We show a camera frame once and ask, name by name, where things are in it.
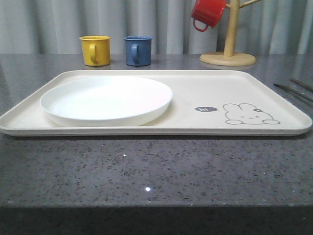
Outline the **wooden mug tree stand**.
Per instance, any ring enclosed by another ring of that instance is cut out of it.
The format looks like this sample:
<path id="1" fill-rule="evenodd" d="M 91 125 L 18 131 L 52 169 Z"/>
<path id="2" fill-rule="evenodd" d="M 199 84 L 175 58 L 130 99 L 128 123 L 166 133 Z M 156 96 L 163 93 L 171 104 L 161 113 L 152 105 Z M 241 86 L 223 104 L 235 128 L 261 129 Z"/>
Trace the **wooden mug tree stand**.
<path id="1" fill-rule="evenodd" d="M 253 55 L 235 52 L 235 41 L 237 36 L 238 17 L 240 9 L 260 0 L 248 0 L 241 3 L 239 0 L 231 0 L 226 7 L 230 9 L 228 28 L 225 38 L 224 51 L 208 52 L 200 56 L 200 61 L 219 66 L 248 66 L 256 63 Z"/>

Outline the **blue enamel mug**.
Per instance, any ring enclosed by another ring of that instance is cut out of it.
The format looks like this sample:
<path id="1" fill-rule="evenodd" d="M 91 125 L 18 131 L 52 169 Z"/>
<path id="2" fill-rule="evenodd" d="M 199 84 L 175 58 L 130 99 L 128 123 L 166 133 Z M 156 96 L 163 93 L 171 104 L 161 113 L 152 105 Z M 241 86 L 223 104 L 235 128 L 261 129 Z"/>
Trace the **blue enamel mug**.
<path id="1" fill-rule="evenodd" d="M 138 67 L 151 64 L 152 37 L 127 36 L 124 42 L 127 65 Z"/>

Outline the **yellow enamel mug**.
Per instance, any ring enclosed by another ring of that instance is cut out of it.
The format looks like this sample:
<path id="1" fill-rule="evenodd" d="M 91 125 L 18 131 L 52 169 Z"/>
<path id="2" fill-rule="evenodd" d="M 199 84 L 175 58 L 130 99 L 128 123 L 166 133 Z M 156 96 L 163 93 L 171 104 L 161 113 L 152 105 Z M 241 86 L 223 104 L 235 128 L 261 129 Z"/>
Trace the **yellow enamel mug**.
<path id="1" fill-rule="evenodd" d="M 86 66 L 99 67 L 111 63 L 110 36 L 82 36 L 79 39 Z"/>

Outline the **silver metal fork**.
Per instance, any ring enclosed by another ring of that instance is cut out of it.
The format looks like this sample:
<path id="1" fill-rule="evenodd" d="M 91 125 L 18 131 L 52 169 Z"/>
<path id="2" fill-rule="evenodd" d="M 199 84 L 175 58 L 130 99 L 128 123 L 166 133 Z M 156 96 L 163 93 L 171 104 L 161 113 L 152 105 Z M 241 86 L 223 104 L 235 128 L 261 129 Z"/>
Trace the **silver metal fork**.
<path id="1" fill-rule="evenodd" d="M 301 82 L 299 80 L 296 80 L 296 79 L 290 79 L 290 81 L 294 82 L 295 84 L 303 87 L 304 89 L 308 90 L 309 92 L 313 93 L 313 87 L 304 83 L 304 82 Z"/>

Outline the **white round plate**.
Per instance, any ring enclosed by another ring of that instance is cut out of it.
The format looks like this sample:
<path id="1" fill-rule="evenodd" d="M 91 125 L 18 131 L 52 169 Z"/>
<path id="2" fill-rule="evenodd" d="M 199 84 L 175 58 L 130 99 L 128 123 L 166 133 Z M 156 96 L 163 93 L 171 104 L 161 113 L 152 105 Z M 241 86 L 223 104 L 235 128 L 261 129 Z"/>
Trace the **white round plate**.
<path id="1" fill-rule="evenodd" d="M 140 126 L 161 116 L 173 97 L 165 84 L 134 76 L 98 76 L 47 91 L 40 105 L 64 127 Z"/>

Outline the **cream rabbit serving tray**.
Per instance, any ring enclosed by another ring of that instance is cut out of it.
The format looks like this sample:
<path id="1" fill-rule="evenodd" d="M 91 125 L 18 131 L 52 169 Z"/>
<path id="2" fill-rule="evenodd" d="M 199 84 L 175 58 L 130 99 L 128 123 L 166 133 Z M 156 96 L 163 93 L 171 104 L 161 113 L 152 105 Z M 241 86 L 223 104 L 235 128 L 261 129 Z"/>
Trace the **cream rabbit serving tray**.
<path id="1" fill-rule="evenodd" d="M 140 126 L 64 127 L 41 97 L 59 85 L 98 76 L 134 76 L 167 85 L 167 110 Z M 231 135 L 295 136 L 312 119 L 246 72 L 235 70 L 75 70 L 64 72 L 7 111 L 0 130 L 12 136 Z"/>

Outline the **red enamel mug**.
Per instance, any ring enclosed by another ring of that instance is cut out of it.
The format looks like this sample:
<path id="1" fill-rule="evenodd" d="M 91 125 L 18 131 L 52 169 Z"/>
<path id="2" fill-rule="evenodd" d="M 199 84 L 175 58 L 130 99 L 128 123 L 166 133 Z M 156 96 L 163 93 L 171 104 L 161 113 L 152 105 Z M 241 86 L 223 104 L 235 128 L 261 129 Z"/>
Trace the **red enamel mug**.
<path id="1" fill-rule="evenodd" d="M 194 28 L 200 32 L 205 32 L 209 27 L 214 28 L 225 8 L 225 0 L 197 0 L 191 13 Z M 205 28 L 198 28 L 196 21 L 205 24 Z"/>

